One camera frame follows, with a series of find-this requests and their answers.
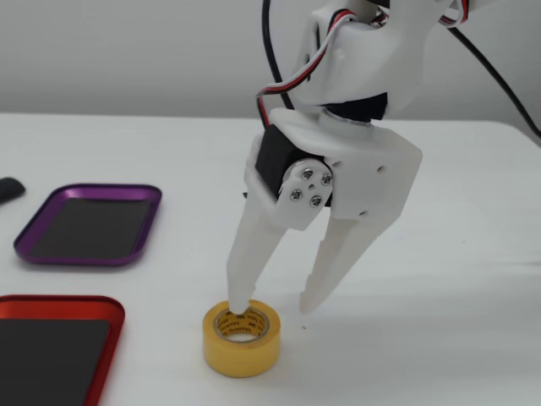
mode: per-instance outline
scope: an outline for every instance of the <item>yellow masking tape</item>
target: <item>yellow masking tape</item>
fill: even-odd
[[[231,341],[236,334],[253,340]],[[250,300],[243,315],[229,311],[228,302],[209,310],[203,320],[205,360],[216,372],[234,378],[256,376],[268,371],[280,353],[280,318],[266,304]]]

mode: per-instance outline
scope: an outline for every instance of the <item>bolt head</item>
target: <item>bolt head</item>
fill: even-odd
[[[310,201],[312,207],[319,207],[321,206],[321,203],[323,203],[323,198],[321,196],[314,196]]]
[[[324,186],[329,186],[332,184],[332,173],[326,173],[323,175],[323,178],[321,178],[321,184]]]
[[[312,169],[304,169],[304,172],[303,172],[304,180],[310,180],[312,176],[314,176],[314,171]]]
[[[300,189],[295,189],[293,192],[291,192],[289,197],[293,201],[299,201],[303,198],[303,191]]]

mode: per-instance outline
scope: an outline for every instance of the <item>metal tray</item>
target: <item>metal tray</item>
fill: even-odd
[[[124,308],[120,303],[115,299],[102,296],[18,295],[0,297],[0,321],[99,321],[107,323],[107,338],[98,356],[90,386],[87,388],[84,406],[96,406],[99,403],[122,331],[124,317]],[[36,342],[39,342],[40,339],[40,337],[29,338],[29,340]],[[36,357],[35,362],[38,365],[40,357]],[[55,357],[57,355],[54,353],[49,356],[49,358]],[[51,370],[54,370],[55,362],[57,361],[53,361],[49,365]],[[4,375],[9,375],[12,372],[19,375],[20,379],[21,369],[3,371]],[[29,379],[28,382],[28,390],[32,391],[32,380]]]
[[[14,242],[28,262],[121,266],[141,255],[161,201],[149,185],[72,184],[51,193]]]

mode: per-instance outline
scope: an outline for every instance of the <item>red wire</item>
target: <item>red wire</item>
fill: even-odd
[[[462,23],[465,23],[467,21],[467,16],[469,14],[469,1],[468,0],[462,0],[462,6],[464,7],[464,17],[462,18]]]
[[[332,23],[332,25],[331,25],[331,27],[330,27],[330,29],[329,29],[329,31],[331,31],[334,28],[334,26],[336,25],[336,23],[340,19],[342,19],[343,17],[345,17],[347,15],[355,15],[355,13],[350,11],[350,10],[344,10],[341,13],[337,14],[334,21],[333,21],[333,23]],[[265,104],[263,102],[263,95],[286,93],[286,92],[290,91],[291,89],[297,87],[301,83],[303,83],[303,81],[305,81],[306,78],[308,76],[310,76],[312,74],[312,72],[315,70],[315,68],[317,68],[317,66],[320,64],[321,60],[323,59],[323,57],[326,54],[326,51],[327,51],[327,49],[325,49],[321,53],[320,57],[317,58],[304,71],[303,75],[299,76],[292,83],[288,83],[287,85],[283,85],[283,86],[280,86],[280,87],[265,87],[262,91],[260,91],[260,93],[258,93],[258,95],[257,95],[258,108],[260,110],[260,116],[261,116],[261,119],[263,121],[263,125],[265,126],[265,128],[267,128],[269,126],[269,117],[267,116],[267,113],[266,113],[266,110],[265,110]]]

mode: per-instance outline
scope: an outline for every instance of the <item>table surface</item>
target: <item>table surface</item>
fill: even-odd
[[[424,151],[402,218],[312,315],[298,293],[328,214],[290,232],[256,298],[281,357],[234,380],[202,356],[226,298],[255,120],[0,116],[0,295],[100,294],[126,323],[101,406],[541,404],[541,150],[498,123],[383,122]],[[147,183],[164,197],[143,258],[118,269],[26,264],[13,241],[55,188]]]

